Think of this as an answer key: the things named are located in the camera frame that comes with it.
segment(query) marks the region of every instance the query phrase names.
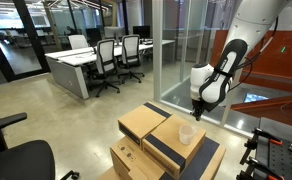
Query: robotic arm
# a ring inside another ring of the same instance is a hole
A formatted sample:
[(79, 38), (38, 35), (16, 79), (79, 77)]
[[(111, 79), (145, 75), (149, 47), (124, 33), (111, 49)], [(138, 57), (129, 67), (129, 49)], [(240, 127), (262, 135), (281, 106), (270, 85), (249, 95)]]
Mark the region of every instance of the robotic arm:
[(278, 14), (290, 1), (241, 0), (218, 64), (215, 67), (196, 64), (191, 70), (191, 114), (196, 120), (199, 120), (205, 110), (210, 112), (226, 98), (232, 84), (232, 76), (240, 63), (264, 37)]

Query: cable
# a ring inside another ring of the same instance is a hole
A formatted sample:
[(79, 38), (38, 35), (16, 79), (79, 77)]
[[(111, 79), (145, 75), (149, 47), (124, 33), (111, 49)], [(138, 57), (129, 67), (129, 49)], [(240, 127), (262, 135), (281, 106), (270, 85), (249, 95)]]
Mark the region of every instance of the cable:
[(233, 90), (233, 89), (235, 89), (235, 88), (237, 88), (237, 87), (238, 87), (239, 85), (241, 85), (244, 81), (246, 81), (246, 79), (249, 77), (250, 73), (252, 72), (252, 70), (253, 70), (253, 63), (252, 63), (252, 61), (251, 61), (250, 59), (248, 59), (248, 58), (246, 58), (246, 59), (247, 59), (249, 62), (251, 62), (251, 63), (250, 63), (250, 70), (249, 70), (248, 74), (247, 74), (246, 77), (245, 77), (241, 82), (239, 82), (236, 86), (230, 88), (230, 89), (228, 90), (228, 92), (231, 91), (231, 90)]
[(291, 116), (290, 114), (288, 114), (287, 112), (284, 111), (284, 107), (288, 106), (289, 104), (292, 104), (292, 101), (289, 102), (289, 103), (286, 103), (286, 104), (282, 105), (282, 106), (280, 107), (280, 111), (281, 111), (285, 116), (287, 116), (287, 117), (289, 117), (289, 118), (292, 118), (292, 116)]
[[(275, 27), (274, 27), (274, 31), (272, 33), (272, 36), (269, 38), (269, 40), (266, 42), (266, 44), (264, 46), (261, 46), (259, 52), (251, 58), (251, 62), (249, 62), (249, 63), (248, 62), (244, 62), (244, 63), (238, 65), (238, 67), (236, 68), (236, 70), (241, 69), (243, 67), (246, 67), (250, 63), (253, 63), (253, 62), (255, 62), (258, 59), (258, 57), (260, 56), (260, 54), (266, 49), (266, 47), (274, 39), (274, 36), (275, 36), (275, 34), (277, 32), (277, 27), (278, 27), (278, 16), (277, 16), (276, 21), (275, 21)], [(263, 45), (263, 43), (264, 43), (264, 38), (261, 39), (261, 44)]]

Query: table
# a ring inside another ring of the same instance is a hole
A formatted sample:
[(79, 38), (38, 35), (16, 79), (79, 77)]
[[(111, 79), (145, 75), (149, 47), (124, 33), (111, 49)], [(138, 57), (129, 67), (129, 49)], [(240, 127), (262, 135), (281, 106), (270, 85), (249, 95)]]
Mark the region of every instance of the table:
[[(175, 40), (163, 40), (163, 45), (171, 44), (174, 47)], [(153, 45), (140, 44), (139, 50), (152, 48)], [(50, 67), (54, 80), (67, 90), (73, 92), (77, 96), (88, 99), (88, 91), (85, 78), (82, 72), (82, 65), (93, 63), (96, 61), (96, 54), (93, 53), (92, 47), (61, 51), (45, 54), (46, 60)], [(115, 46), (114, 56), (122, 54), (121, 45)]]

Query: clear plastic cup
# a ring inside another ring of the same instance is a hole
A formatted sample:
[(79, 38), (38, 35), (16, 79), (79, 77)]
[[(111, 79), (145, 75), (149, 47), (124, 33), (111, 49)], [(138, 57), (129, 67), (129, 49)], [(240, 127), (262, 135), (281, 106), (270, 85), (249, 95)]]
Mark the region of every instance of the clear plastic cup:
[(179, 140), (184, 145), (190, 145), (195, 134), (196, 130), (191, 125), (184, 124), (179, 127)]

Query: black office chair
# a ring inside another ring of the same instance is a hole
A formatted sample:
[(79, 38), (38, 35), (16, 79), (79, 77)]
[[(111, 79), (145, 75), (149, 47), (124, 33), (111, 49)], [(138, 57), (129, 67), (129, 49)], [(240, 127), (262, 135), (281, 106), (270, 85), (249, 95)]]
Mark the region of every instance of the black office chair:
[(120, 93), (118, 87), (114, 86), (110, 82), (107, 81), (107, 78), (111, 75), (116, 75), (118, 73), (116, 64), (115, 64), (115, 57), (114, 57), (114, 43), (113, 39), (102, 40), (97, 43), (97, 60), (96, 66), (97, 71), (93, 73), (93, 80), (103, 80), (101, 87), (96, 94), (96, 97), (99, 97), (100, 92), (105, 88), (107, 89), (108, 86), (117, 89), (117, 93)]
[[(43, 140), (30, 141), (8, 149), (1, 129), (27, 118), (19, 113), (0, 119), (0, 180), (55, 180), (53, 152)], [(79, 173), (70, 171), (61, 180), (78, 179)]]
[(132, 68), (139, 67), (141, 65), (139, 58), (139, 35), (127, 35), (123, 37), (122, 40), (122, 58), (118, 61), (118, 66), (120, 68), (128, 69), (128, 73), (119, 74), (118, 78), (124, 76), (122, 84), (125, 84), (125, 80), (129, 78), (136, 78), (138, 82), (142, 81), (136, 76), (138, 74), (144, 77), (143, 73), (132, 72)]

